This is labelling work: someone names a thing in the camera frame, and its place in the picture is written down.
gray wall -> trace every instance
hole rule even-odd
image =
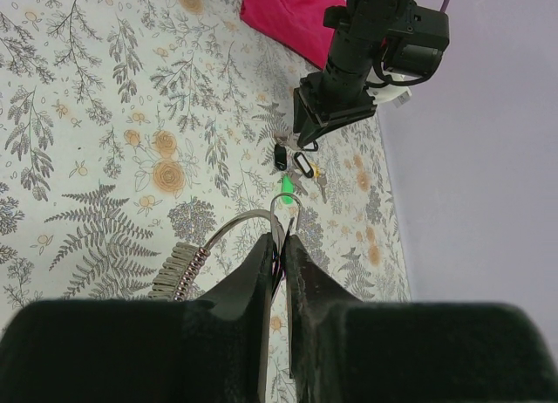
[[[380,112],[412,296],[518,304],[558,357],[558,0],[448,14],[439,72]]]

table surface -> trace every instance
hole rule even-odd
[[[271,135],[313,67],[242,23],[241,0],[0,0],[0,319],[52,297],[142,297],[179,241],[269,208]],[[307,157],[299,236],[364,300],[409,298],[377,119]],[[293,206],[279,204],[287,218]],[[211,288],[269,225],[226,236]],[[294,401],[284,290],[272,310],[269,401]]]

car key fob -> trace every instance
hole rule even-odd
[[[274,163],[279,170],[287,170],[287,149],[276,144],[273,152]]]
[[[298,168],[303,172],[304,176],[307,178],[314,177],[314,169],[306,159],[306,156],[300,152],[295,153],[293,156],[293,160],[295,161]]]

pink cloth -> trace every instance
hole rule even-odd
[[[341,5],[344,0],[243,0],[241,19],[324,68],[333,30],[323,26],[323,13]]]

green tag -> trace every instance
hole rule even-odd
[[[289,177],[287,175],[284,175],[282,178],[282,192],[285,194],[293,194],[295,192],[295,186],[293,185],[293,182],[290,181]],[[293,199],[289,198],[288,196],[284,196],[282,198],[282,201],[284,204],[292,204],[293,203]]]

